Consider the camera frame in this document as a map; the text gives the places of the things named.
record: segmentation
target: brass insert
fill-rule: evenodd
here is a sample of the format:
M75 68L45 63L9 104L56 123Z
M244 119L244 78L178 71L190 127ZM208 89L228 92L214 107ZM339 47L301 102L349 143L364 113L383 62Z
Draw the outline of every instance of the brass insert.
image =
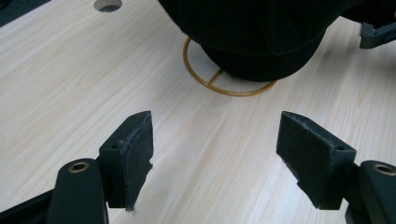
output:
M396 175L396 170L382 164L374 165L374 168L383 175Z
M81 173L85 170L87 170L90 167L90 164L87 163L86 161L80 161L76 162L73 165L71 165L68 169L70 173L76 174L76 173Z

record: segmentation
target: black fabric object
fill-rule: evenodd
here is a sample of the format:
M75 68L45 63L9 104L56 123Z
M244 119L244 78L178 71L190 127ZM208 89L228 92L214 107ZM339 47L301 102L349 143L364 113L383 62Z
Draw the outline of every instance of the black fabric object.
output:
M391 24L395 18L396 0L369 0L343 13L343 17L357 22L367 22L374 28Z
M327 27L364 0L159 0L227 73L272 81L302 68Z
M50 0L0 0L0 27L41 7L49 1Z

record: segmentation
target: black bracket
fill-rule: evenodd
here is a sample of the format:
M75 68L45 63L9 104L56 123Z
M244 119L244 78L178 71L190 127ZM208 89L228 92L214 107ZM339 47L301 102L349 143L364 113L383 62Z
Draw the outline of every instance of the black bracket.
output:
M0 213L0 223L107 224L107 207L133 210L152 168L151 113L132 115L102 144L96 159L71 161L55 188Z
M381 161L356 165L356 150L311 119L283 112L276 153L316 208L349 202L348 224L396 224L396 167Z
M369 23L361 25L361 49L373 49L396 39L396 22L375 29Z

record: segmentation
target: light wood table surface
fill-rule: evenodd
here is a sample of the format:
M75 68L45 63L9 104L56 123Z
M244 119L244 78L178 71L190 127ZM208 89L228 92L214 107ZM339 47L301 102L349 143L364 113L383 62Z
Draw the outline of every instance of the light wood table surface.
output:
M396 43L359 49L359 30L338 19L304 68L240 98L190 76L186 36L157 1L102 13L52 0L0 28L0 210L52 189L64 164L96 158L128 116L151 110L153 169L136 210L111 209L110 223L345 223L346 202L315 209L276 139L286 110L356 148L357 164L396 164ZM189 57L216 72L196 44Z

